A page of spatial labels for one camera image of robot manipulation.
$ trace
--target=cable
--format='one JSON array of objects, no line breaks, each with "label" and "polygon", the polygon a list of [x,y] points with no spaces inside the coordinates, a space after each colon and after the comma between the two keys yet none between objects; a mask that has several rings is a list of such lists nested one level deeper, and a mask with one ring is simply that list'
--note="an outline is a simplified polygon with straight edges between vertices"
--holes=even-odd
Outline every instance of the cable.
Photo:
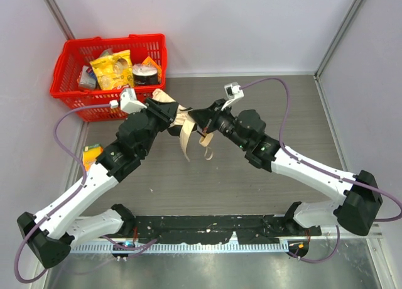
[{"label": "cable", "polygon": [[310,230],[309,229],[306,229],[306,235],[307,235],[307,237],[308,237],[308,239],[307,239],[307,244],[309,244],[310,243],[310,241],[312,240],[312,237],[311,237],[311,235],[310,235]]},{"label": "cable", "polygon": [[[280,130],[279,130],[279,144],[280,144],[280,146],[281,146],[281,149],[282,149],[290,158],[292,158],[292,159],[298,161],[298,157],[297,157],[296,155],[292,154],[291,152],[289,152],[289,151],[285,148],[285,144],[284,144],[284,142],[283,142],[283,130],[284,130],[284,128],[285,128],[286,121],[287,121],[287,119],[288,119],[288,115],[289,115],[289,111],[290,111],[290,105],[291,105],[290,91],[289,91],[289,87],[288,87],[288,85],[286,84],[286,82],[285,82],[284,80],[278,78],[278,77],[267,77],[267,78],[255,80],[254,82],[251,82],[251,83],[248,83],[248,84],[246,84],[246,85],[243,85],[243,86],[240,87],[240,89],[243,90],[243,89],[245,89],[245,88],[248,88],[248,87],[250,87],[250,86],[256,85],[256,84],[261,83],[261,82],[264,82],[264,81],[266,81],[266,80],[277,80],[277,81],[280,82],[280,83],[283,85],[283,87],[285,88],[285,92],[286,92],[286,111],[285,111],[285,115],[283,116],[282,124],[281,124]],[[342,180],[342,181],[344,181],[344,182],[347,182],[347,183],[350,183],[350,184],[353,184],[353,185],[357,185],[357,186],[360,186],[360,187],[364,187],[364,188],[366,188],[366,189],[368,189],[368,190],[372,190],[373,192],[377,192],[377,193],[379,193],[379,194],[381,194],[381,195],[384,195],[384,196],[390,198],[393,202],[395,202],[396,205],[397,205],[397,206],[399,207],[399,209],[401,210],[401,212],[400,212],[398,215],[394,216],[394,217],[390,217],[390,218],[380,218],[380,219],[375,219],[374,221],[376,221],[376,222],[392,222],[392,221],[396,221],[396,220],[399,220],[400,218],[402,218],[402,202],[400,202],[395,196],[391,195],[390,193],[385,192],[384,190],[381,190],[381,189],[379,189],[379,188],[372,187],[372,186],[367,185],[367,184],[365,184],[365,183],[357,182],[357,181],[351,180],[351,179],[340,178],[338,175],[336,175],[336,174],[334,174],[334,173],[331,173],[331,172],[328,172],[328,171],[326,171],[326,170],[324,170],[324,169],[322,169],[322,168],[319,168],[319,167],[317,167],[317,166],[315,166],[315,165],[313,165],[313,164],[311,164],[311,163],[309,163],[309,162],[307,162],[307,161],[305,161],[305,160],[300,160],[299,162],[302,163],[302,164],[304,164],[304,165],[306,165],[306,166],[309,166],[310,168],[312,168],[312,169],[314,169],[314,170],[316,170],[316,171],[318,171],[318,172],[321,172],[321,173],[323,173],[323,174],[326,174],[326,175],[328,175],[328,176],[330,176],[330,177],[336,178],[336,179],[338,179],[338,180]],[[324,261],[326,261],[326,260],[332,258],[332,257],[334,256],[336,250],[338,249],[338,246],[339,246],[339,243],[340,243],[339,227],[336,226],[336,228],[337,228],[337,242],[336,242],[336,244],[335,244],[334,250],[332,251],[332,253],[331,253],[329,256],[327,256],[327,257],[324,258],[324,259],[305,259],[305,258],[300,258],[300,260],[301,260],[301,261],[304,261],[304,262],[307,262],[307,263],[322,263],[322,262],[324,262]],[[289,252],[289,253],[290,253],[294,258],[297,258],[297,257],[298,257],[296,254],[292,254],[291,252]]]},{"label": "cable", "polygon": [[138,239],[138,227],[135,227],[134,228],[133,244],[134,244],[135,240],[137,240],[137,239]]},{"label": "cable", "polygon": [[339,231],[339,227],[338,227],[338,225],[335,225],[335,227],[336,227],[336,229],[337,229],[337,242],[335,243],[334,250],[332,250],[332,252],[331,252],[331,254],[330,254],[329,256],[327,256],[327,257],[325,257],[325,258],[323,258],[323,259],[305,259],[305,258],[302,258],[302,257],[299,258],[299,257],[297,256],[297,252],[299,251],[299,249],[297,249],[295,253],[291,253],[291,252],[289,251],[288,254],[290,254],[292,257],[294,257],[294,258],[296,258],[296,259],[299,259],[300,261],[306,262],[306,263],[318,264],[318,263],[322,263],[322,262],[328,261],[330,258],[332,258],[332,257],[335,255],[335,253],[336,253],[337,250],[338,250],[339,244],[340,244],[340,231]]},{"label": "cable", "polygon": [[[126,259],[128,259],[128,258],[130,258],[130,259],[131,258],[136,258],[137,256],[143,254],[147,249],[149,249],[152,245],[154,245],[154,243],[156,241],[157,240],[154,239],[154,240],[146,243],[145,245],[142,245],[141,247],[142,247],[143,250],[128,256]],[[96,266],[96,267],[94,267],[94,268],[92,268],[92,269],[90,269],[88,271],[85,271],[85,272],[75,272],[75,271],[70,271],[70,270],[65,269],[65,265],[67,264],[67,261],[65,261],[64,264],[62,265],[62,267],[60,267],[60,269],[59,269],[59,271],[58,271],[58,273],[57,273],[57,275],[55,277],[55,280],[54,280],[53,285],[52,285],[52,289],[56,288],[56,284],[58,282],[58,279],[61,277],[63,271],[66,272],[66,273],[70,273],[71,275],[88,275],[88,274],[94,272],[95,270],[98,270],[99,268],[102,268],[102,267],[106,266],[107,264],[109,264],[110,262],[113,262],[115,260],[116,260],[116,258],[108,259],[107,261],[104,261],[103,263],[99,264],[98,266]]]},{"label": "cable", "polygon": [[[61,147],[61,149],[62,149],[64,152],[66,152],[68,155],[70,155],[70,156],[79,164],[79,166],[81,167],[81,170],[82,170],[82,181],[81,181],[81,184],[79,185],[79,187],[78,187],[69,197],[67,197],[63,202],[61,202],[61,203],[60,203],[58,206],[56,206],[54,209],[52,209],[51,211],[49,211],[49,213],[47,213],[47,215],[46,215],[44,218],[42,218],[38,223],[36,223],[36,225],[35,225],[34,227],[32,227],[32,229],[27,233],[27,235],[25,236],[25,238],[23,239],[23,241],[22,241],[21,244],[19,245],[18,250],[17,250],[17,253],[16,253],[16,256],[15,256],[15,259],[14,259],[14,274],[15,274],[16,279],[17,279],[20,283],[24,283],[24,284],[33,283],[34,281],[39,280],[39,279],[40,279],[43,275],[45,275],[45,273],[47,272],[47,269],[45,269],[45,270],[43,270],[38,276],[36,276],[36,277],[34,277],[34,278],[30,279],[30,280],[24,279],[24,278],[21,276],[21,274],[19,273],[19,265],[18,265],[18,264],[19,264],[19,259],[20,259],[20,257],[21,257],[21,253],[22,253],[22,250],[23,250],[25,244],[26,244],[26,243],[28,242],[28,240],[31,238],[31,236],[33,235],[33,233],[34,233],[36,230],[38,230],[39,227],[40,227],[47,219],[49,219],[55,212],[57,212],[57,211],[58,211],[59,209],[61,209],[65,204],[67,204],[69,201],[71,201],[71,200],[82,190],[82,188],[83,188],[84,185],[85,185],[85,182],[87,181],[87,172],[85,171],[84,164],[82,163],[82,161],[80,160],[80,158],[78,158],[77,156],[75,156],[75,154],[72,153],[72,152],[60,141],[60,139],[59,139],[58,136],[57,136],[57,129],[58,129],[60,123],[61,123],[67,116],[69,116],[69,115],[71,115],[71,114],[73,114],[73,113],[75,113],[75,112],[79,112],[79,111],[87,110],[87,109],[108,108],[108,107],[110,107],[110,106],[111,106],[110,104],[101,104],[101,105],[92,105],[92,106],[84,106],[84,107],[75,108],[75,109],[72,109],[72,110],[68,111],[63,117],[61,117],[61,118],[57,121],[57,123],[56,123],[56,125],[55,125],[55,127],[54,127],[54,129],[53,129],[53,138],[54,138],[54,140],[56,141],[56,143],[59,145],[59,147]],[[122,248],[122,246],[121,246],[121,245],[118,245],[118,243],[114,242],[114,241],[111,240],[111,239],[108,239],[108,241],[109,241],[109,240],[110,240],[111,243],[113,243],[113,245],[115,245],[115,246],[117,246],[117,247],[119,247],[119,248]],[[138,248],[131,248],[130,250],[138,250],[138,249],[141,249],[141,248],[144,248],[144,247],[143,247],[143,246],[140,246],[140,247],[138,247]]]}]

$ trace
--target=beige cloth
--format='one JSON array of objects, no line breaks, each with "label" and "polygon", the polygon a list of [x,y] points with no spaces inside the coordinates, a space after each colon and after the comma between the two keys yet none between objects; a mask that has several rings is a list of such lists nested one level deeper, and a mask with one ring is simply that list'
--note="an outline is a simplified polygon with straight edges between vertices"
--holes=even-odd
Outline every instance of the beige cloth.
[{"label": "beige cloth", "polygon": [[[174,99],[172,99],[166,92],[162,91],[161,89],[156,89],[152,93],[152,98],[158,102],[175,102]],[[189,157],[187,156],[187,144],[188,140],[190,139],[192,130],[195,125],[195,121],[188,115],[188,111],[185,111],[186,108],[184,108],[182,105],[178,105],[177,108],[177,113],[176,113],[176,118],[175,120],[170,124],[170,127],[173,126],[182,126],[182,130],[180,131],[179,135],[179,142],[180,146],[182,147],[183,153],[185,158],[190,161]],[[212,151],[211,148],[208,147],[209,143],[212,140],[212,137],[214,137],[213,133],[207,134],[205,137],[200,138],[200,145],[205,147],[205,154],[204,157],[206,160],[211,160],[214,152]]]}]

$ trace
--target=orange package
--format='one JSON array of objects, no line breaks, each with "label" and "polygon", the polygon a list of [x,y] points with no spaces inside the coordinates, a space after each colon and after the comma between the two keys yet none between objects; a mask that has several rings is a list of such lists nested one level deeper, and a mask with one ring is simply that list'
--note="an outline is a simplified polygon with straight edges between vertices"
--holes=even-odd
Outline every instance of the orange package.
[{"label": "orange package", "polygon": [[157,71],[158,71],[158,80],[159,80],[159,83],[161,82],[161,79],[162,79],[162,68],[161,68],[154,60],[152,60],[151,57],[146,58],[146,59],[142,62],[142,65],[145,65],[145,66],[154,66],[154,67],[157,69]]},{"label": "orange package", "polygon": [[90,166],[96,162],[96,158],[103,152],[103,148],[100,144],[94,144],[92,146],[86,146],[82,152],[82,163],[85,170],[88,171]]}]

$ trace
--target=white wall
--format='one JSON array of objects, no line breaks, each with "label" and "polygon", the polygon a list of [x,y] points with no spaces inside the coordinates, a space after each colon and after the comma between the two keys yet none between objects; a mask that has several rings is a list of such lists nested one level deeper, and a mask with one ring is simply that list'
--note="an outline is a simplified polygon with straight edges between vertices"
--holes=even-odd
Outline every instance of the white wall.
[{"label": "white wall", "polygon": [[[348,165],[402,199],[402,6],[367,0],[322,77]],[[385,200],[382,217],[399,211]],[[402,275],[402,222],[381,224]]]},{"label": "white wall", "polygon": [[56,0],[77,38],[164,33],[170,75],[316,71],[353,0]]},{"label": "white wall", "polygon": [[[43,0],[0,0],[1,125],[1,288],[27,288],[13,273],[21,242],[16,219],[35,213],[65,188],[71,161],[53,142],[52,127],[66,107],[48,95],[53,67],[65,42]],[[60,134],[67,146],[76,140],[81,122],[65,121]],[[20,264],[29,278],[29,248]]]}]

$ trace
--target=small box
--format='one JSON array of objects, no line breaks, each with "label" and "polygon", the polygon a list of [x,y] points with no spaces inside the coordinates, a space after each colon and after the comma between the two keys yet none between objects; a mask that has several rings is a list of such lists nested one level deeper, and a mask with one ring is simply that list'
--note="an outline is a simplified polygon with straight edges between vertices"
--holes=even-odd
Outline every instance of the small box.
[{"label": "small box", "polygon": [[95,90],[96,88],[96,78],[92,78],[90,74],[88,73],[88,69],[90,67],[88,66],[83,66],[82,71],[80,73],[80,76],[77,79],[78,82],[78,87],[79,88],[85,88],[89,90]]},{"label": "small box", "polygon": [[103,152],[103,148],[100,144],[94,144],[92,146],[86,146],[82,152],[82,163],[85,170],[88,171],[90,166],[95,163],[96,158]]}]

